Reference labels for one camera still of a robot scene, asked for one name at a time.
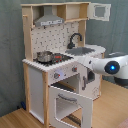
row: countertop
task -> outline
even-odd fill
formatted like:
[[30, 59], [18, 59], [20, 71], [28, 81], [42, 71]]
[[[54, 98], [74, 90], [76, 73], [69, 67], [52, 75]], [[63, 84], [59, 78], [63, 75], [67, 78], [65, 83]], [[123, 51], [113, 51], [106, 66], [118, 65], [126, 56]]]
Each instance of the countertop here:
[[[95, 51], [94, 52], [90, 52], [86, 55], [82, 55], [82, 56], [96, 56], [96, 55], [99, 55], [101, 53], [104, 53], [105, 52], [105, 48], [101, 47], [101, 46], [97, 46], [97, 45], [87, 45], [85, 46], [86, 48], [91, 48], [91, 49], [94, 49]], [[28, 64], [28, 65], [31, 65], [35, 68], [38, 68], [39, 70], [42, 70], [42, 71], [45, 71], [45, 72], [48, 72], [52, 69], [56, 69], [60, 66], [63, 66], [63, 65], [66, 65], [66, 64], [70, 64], [72, 62], [76, 62], [78, 60], [79, 57], [81, 56], [74, 56], [74, 55], [71, 55], [71, 54], [67, 54], [65, 53], [65, 50], [64, 51], [56, 51], [56, 52], [53, 52], [53, 53], [61, 53], [61, 54], [64, 54], [64, 55], [67, 55], [67, 56], [70, 56], [70, 57], [73, 57], [74, 59], [71, 59], [71, 60], [68, 60], [68, 61], [65, 61], [65, 62], [61, 62], [61, 63], [58, 63], [58, 64], [55, 64], [55, 65], [52, 65], [52, 66], [49, 66], [49, 67], [45, 67], [41, 64], [38, 64], [37, 62], [31, 62], [27, 59], [24, 59], [23, 62]]]

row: wooden frame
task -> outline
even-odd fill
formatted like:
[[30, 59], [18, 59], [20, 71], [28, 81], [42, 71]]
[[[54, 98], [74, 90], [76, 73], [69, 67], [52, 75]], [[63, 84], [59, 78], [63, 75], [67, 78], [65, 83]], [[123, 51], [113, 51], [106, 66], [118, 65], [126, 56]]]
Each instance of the wooden frame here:
[[[56, 15], [65, 19], [65, 23], [79, 21], [78, 31], [83, 36], [83, 41], [79, 41], [78, 46], [84, 47], [86, 20], [88, 19], [87, 7], [89, 3], [90, 2], [22, 4], [21, 6], [22, 6], [22, 15], [23, 15], [23, 30], [24, 30], [24, 44], [25, 44], [26, 59], [33, 61], [31, 30], [35, 27], [35, 25], [33, 24], [33, 21], [35, 20], [35, 18], [38, 18], [38, 16], [41, 16], [39, 11], [41, 6], [53, 5], [53, 8], [55, 7], [54, 11], [56, 9]], [[78, 11], [78, 14], [76, 17], [74, 13], [75, 10]]]
[[43, 106], [44, 106], [44, 127], [49, 128], [49, 89], [48, 89], [48, 73], [43, 72]]
[[26, 95], [26, 111], [30, 111], [30, 89], [29, 89], [29, 74], [28, 65], [23, 63], [24, 66], [24, 81], [25, 81], [25, 95]]

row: toy kitchen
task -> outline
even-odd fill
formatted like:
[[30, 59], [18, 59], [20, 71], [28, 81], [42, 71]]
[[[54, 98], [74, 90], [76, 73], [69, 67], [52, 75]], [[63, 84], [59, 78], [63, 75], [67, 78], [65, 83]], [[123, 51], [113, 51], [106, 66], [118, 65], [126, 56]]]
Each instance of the toy kitchen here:
[[[102, 76], [78, 59], [103, 58], [105, 48], [85, 44], [86, 21], [109, 21], [111, 5], [68, 2], [21, 6], [27, 112], [44, 128], [91, 128], [93, 100], [101, 96]], [[80, 109], [81, 120], [72, 114]]]

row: shelf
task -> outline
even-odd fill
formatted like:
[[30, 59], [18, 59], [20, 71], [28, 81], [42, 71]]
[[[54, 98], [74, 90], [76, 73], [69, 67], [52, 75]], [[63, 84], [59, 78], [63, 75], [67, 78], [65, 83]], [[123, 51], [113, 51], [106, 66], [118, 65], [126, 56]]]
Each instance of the shelf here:
[[65, 23], [68, 23], [68, 22], [75, 22], [75, 21], [82, 21], [82, 20], [87, 20], [88, 18], [76, 18], [76, 19], [69, 19], [69, 20], [66, 20]]
[[21, 6], [44, 6], [44, 5], [71, 5], [71, 4], [89, 4], [91, 2], [66, 2], [66, 3], [41, 3], [41, 4], [21, 4]]

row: toy sink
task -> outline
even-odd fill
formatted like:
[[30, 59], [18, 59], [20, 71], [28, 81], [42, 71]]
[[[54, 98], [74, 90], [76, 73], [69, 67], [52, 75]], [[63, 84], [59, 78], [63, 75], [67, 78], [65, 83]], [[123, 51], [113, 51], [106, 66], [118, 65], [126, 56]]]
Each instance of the toy sink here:
[[74, 56], [80, 56], [80, 55], [85, 55], [90, 52], [94, 52], [94, 49], [91, 48], [86, 48], [86, 47], [78, 47], [78, 48], [73, 48], [73, 49], [68, 49], [65, 51], [65, 53], [72, 54]]

